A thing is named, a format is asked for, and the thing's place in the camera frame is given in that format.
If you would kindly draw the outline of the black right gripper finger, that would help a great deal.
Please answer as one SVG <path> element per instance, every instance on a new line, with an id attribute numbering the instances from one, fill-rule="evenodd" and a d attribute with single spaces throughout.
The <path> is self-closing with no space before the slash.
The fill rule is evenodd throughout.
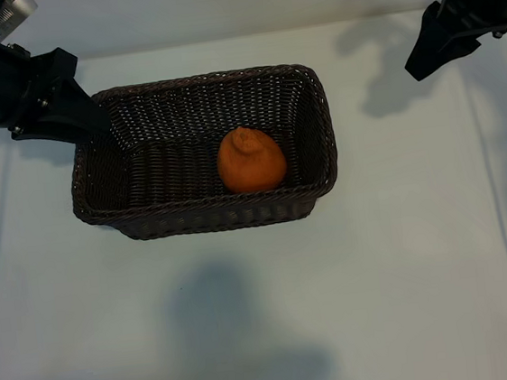
<path id="1" fill-rule="evenodd" d="M 406 70 L 419 70 L 441 67 L 442 47 L 445 32 L 437 19 L 439 2 L 431 3 L 423 12 L 419 36 L 405 63 Z"/>
<path id="2" fill-rule="evenodd" d="M 442 47 L 442 66 L 446 65 L 450 61 L 461 59 L 465 56 L 470 55 L 478 49 L 480 46 L 479 41 L 474 37 L 461 37 L 453 38 L 445 36 L 444 45 Z M 419 70 L 408 70 L 413 78 L 417 81 L 428 78 L 431 74 L 437 71 L 441 67 L 419 69 Z"/>

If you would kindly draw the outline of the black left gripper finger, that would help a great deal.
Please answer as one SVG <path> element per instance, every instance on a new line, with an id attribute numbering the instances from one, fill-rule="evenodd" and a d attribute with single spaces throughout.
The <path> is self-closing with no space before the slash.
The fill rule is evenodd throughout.
<path id="1" fill-rule="evenodd" d="M 59 79 L 47 97 L 45 114 L 52 139 L 107 134 L 110 116 L 75 79 Z"/>
<path id="2" fill-rule="evenodd" d="M 95 117 L 86 114 L 51 114 L 9 128 L 15 140 L 48 140 L 68 144 L 86 143 L 95 131 Z"/>

